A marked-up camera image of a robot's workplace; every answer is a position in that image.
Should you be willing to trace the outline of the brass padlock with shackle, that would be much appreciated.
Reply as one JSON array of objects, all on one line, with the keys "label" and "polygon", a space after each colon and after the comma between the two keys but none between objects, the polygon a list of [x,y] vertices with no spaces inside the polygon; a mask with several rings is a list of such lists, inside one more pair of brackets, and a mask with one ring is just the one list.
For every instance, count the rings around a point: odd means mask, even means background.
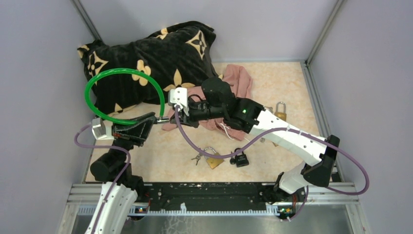
[{"label": "brass padlock with shackle", "polygon": [[[204,151],[206,151],[206,152],[212,151],[212,153],[214,155],[216,155],[216,156],[219,155],[219,153],[216,152],[216,150],[212,147],[206,147],[206,148],[204,148]],[[222,158],[208,157],[208,156],[205,156],[205,155],[202,155],[202,154],[198,154],[196,157],[192,158],[191,160],[196,160],[195,165],[198,165],[198,162],[200,161],[201,157],[204,157],[206,159],[206,162],[207,162],[207,164],[209,165],[209,167],[211,169],[217,168],[218,166],[220,166],[224,162],[224,159],[222,159]]]}]

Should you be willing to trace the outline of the black Kaijing padlock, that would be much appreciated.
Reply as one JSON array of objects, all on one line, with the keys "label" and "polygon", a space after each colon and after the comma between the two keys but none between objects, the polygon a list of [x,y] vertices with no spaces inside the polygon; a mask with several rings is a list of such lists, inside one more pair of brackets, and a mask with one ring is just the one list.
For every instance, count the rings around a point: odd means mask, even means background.
[{"label": "black Kaijing padlock", "polygon": [[235,165],[237,168],[249,165],[249,160],[244,151],[241,151],[240,154],[236,154],[235,156],[231,157],[229,162],[231,165]]}]

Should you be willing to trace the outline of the green cable lock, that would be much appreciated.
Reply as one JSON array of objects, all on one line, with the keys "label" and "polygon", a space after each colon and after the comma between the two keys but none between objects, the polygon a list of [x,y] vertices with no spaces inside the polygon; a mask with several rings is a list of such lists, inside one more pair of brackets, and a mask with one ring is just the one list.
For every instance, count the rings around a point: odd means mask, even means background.
[{"label": "green cable lock", "polygon": [[131,125],[131,120],[114,118],[113,113],[125,111],[142,102],[159,105],[159,117],[165,113],[166,92],[171,77],[151,69],[112,68],[105,71],[87,68],[86,105],[98,117],[117,124]]}]

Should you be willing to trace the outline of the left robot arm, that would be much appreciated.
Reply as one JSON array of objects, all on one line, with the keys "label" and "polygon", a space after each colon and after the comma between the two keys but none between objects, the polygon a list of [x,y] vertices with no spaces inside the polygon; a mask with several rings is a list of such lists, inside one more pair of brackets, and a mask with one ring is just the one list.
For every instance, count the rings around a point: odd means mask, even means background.
[{"label": "left robot arm", "polygon": [[140,176],[132,175],[131,150],[143,146],[158,119],[153,112],[131,119],[130,125],[113,123],[106,126],[103,119],[95,118],[85,129],[90,129],[96,140],[108,140],[110,145],[76,145],[90,149],[108,149],[90,165],[95,180],[102,182],[100,197],[88,234],[118,234],[134,202],[145,198],[146,188]]}]

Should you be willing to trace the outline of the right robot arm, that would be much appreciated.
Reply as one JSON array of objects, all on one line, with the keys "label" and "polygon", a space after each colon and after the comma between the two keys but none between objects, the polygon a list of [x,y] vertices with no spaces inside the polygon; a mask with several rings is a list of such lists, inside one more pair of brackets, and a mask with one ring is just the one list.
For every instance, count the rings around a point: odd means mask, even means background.
[{"label": "right robot arm", "polygon": [[314,136],[282,120],[263,105],[236,97],[230,85],[218,77],[201,85],[204,99],[193,101],[186,88],[169,91],[169,105],[179,126],[198,127],[200,121],[221,118],[231,129],[264,138],[299,156],[303,162],[281,173],[274,185],[275,197],[287,201],[294,192],[308,185],[327,188],[337,156],[339,138]]}]

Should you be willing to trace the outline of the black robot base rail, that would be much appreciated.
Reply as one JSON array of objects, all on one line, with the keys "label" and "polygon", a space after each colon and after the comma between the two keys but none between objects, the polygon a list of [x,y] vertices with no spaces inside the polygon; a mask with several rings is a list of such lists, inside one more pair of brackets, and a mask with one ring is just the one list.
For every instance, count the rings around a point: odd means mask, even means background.
[{"label": "black robot base rail", "polygon": [[195,213],[251,213],[296,208],[304,201],[305,191],[293,194],[274,190],[265,182],[154,182],[146,183],[130,209],[131,215]]}]

